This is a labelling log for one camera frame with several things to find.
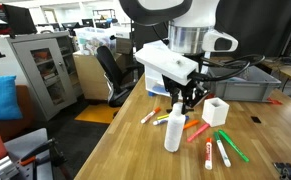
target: office chair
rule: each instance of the office chair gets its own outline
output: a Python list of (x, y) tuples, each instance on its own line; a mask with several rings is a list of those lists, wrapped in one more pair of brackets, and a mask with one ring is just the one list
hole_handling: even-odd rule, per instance
[(126, 71), (122, 72), (111, 53), (106, 46), (97, 48), (97, 55), (99, 63), (105, 71), (105, 78), (109, 87), (108, 105), (110, 107), (120, 107), (124, 104), (126, 98), (137, 82), (128, 82), (123, 84), (124, 78), (136, 69), (143, 68), (142, 65), (131, 65), (126, 67)]

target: orange cap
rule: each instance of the orange cap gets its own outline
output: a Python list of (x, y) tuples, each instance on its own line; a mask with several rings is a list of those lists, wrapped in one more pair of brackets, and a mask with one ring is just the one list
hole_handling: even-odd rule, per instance
[(157, 108), (154, 109), (154, 112), (157, 113), (160, 110), (161, 110), (161, 108), (160, 107), (157, 107)]
[(206, 143), (209, 143), (209, 142), (212, 143), (212, 138), (207, 138), (206, 139)]

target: wooden table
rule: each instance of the wooden table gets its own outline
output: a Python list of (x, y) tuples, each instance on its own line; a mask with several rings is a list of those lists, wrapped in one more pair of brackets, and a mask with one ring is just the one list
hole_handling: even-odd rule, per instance
[[(291, 98), (274, 90), (271, 97), (283, 103), (227, 101), (230, 105), (226, 124), (207, 129), (193, 142), (186, 142), (203, 123), (203, 104), (188, 113), (200, 124), (183, 132), (180, 148), (170, 153), (164, 148), (166, 125), (153, 126), (157, 116), (166, 114), (171, 99), (165, 96), (149, 97), (144, 88), (144, 77), (126, 100), (75, 179), (278, 179), (272, 162), (291, 163)], [(155, 107), (163, 111), (150, 122), (140, 120)], [(257, 116), (261, 124), (250, 116)], [(217, 145), (213, 142), (213, 169), (206, 170), (205, 140), (213, 132), (223, 129), (250, 159), (246, 163), (223, 139), (232, 166), (226, 167)]]
[(283, 65), (281, 62), (262, 62), (263, 65), (265, 65), (268, 68), (271, 68), (274, 71), (278, 71), (279, 73), (282, 73), (283, 75), (287, 76), (289, 79), (291, 79), (291, 66)]

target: metal cabinet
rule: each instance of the metal cabinet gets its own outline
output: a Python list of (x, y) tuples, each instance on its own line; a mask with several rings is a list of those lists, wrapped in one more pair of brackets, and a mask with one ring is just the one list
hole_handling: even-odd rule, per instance
[(67, 34), (28, 35), (9, 43), (31, 86), (40, 120), (50, 120), (77, 101), (78, 78)]

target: blue cushion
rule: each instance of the blue cushion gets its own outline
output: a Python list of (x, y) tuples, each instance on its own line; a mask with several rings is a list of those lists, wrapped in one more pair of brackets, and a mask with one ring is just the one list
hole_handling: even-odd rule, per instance
[(17, 104), (16, 76), (0, 76), (0, 120), (21, 119)]

